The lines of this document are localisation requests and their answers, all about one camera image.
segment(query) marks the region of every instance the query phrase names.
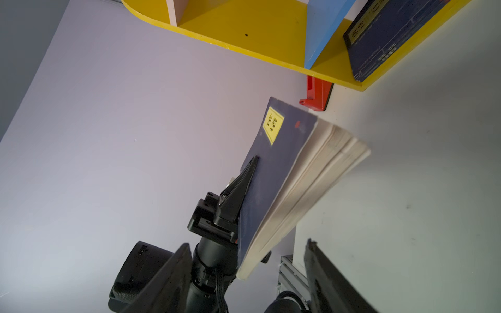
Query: yellow shelf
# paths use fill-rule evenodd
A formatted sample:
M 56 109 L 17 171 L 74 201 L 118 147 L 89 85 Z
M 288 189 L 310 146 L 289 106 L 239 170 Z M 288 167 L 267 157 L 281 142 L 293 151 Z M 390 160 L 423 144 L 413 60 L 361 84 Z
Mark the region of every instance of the yellow shelf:
M 122 0 L 141 20 L 334 84 L 364 91 L 470 0 L 450 0 L 364 82 L 353 78 L 344 20 L 310 70 L 304 68 L 307 5 L 297 0 L 189 0 L 179 25 L 166 0 Z

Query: blue book cover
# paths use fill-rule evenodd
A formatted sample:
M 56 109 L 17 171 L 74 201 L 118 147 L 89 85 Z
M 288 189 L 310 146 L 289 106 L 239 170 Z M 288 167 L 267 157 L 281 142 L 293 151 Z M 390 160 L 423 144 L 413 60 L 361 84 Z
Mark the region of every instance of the blue book cover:
M 273 204 L 296 159 L 316 127 L 317 116 L 270 98 L 263 121 L 241 170 L 259 156 L 250 188 L 240 209 L 238 264 Z
M 362 82 L 448 0 L 373 0 L 344 34 L 356 81 Z

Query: book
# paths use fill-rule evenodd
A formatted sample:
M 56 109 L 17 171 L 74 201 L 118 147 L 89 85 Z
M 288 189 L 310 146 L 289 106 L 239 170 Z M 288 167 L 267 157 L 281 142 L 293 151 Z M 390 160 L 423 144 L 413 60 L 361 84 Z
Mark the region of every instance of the book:
M 369 154 L 348 131 L 270 98 L 242 165 L 259 156 L 240 209 L 237 277 L 247 279 L 320 197 Z
M 362 82 L 449 0 L 369 0 L 343 37 L 356 81 Z

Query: blue divider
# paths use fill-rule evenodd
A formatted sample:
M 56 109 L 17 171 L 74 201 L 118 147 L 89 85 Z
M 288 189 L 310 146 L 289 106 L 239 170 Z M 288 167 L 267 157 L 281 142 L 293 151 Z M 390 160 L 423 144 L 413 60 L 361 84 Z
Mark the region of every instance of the blue divider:
M 310 0 L 306 24 L 305 68 L 311 69 L 355 0 Z

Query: yellow label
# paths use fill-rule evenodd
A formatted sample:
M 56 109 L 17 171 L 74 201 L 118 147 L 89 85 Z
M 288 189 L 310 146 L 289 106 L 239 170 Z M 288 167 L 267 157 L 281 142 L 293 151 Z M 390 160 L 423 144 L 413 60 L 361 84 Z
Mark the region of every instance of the yellow label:
M 355 26 L 348 33 L 348 38 L 350 43 L 353 44 L 355 40 L 364 32 L 364 30 L 371 24 L 374 18 L 379 14 L 381 9 L 388 3 L 388 0 L 376 0 L 371 6 L 365 11 L 364 15 Z
M 284 117 L 272 107 L 269 107 L 266 113 L 265 122 L 263 123 L 263 128 L 271 144 L 275 142 L 283 122 Z

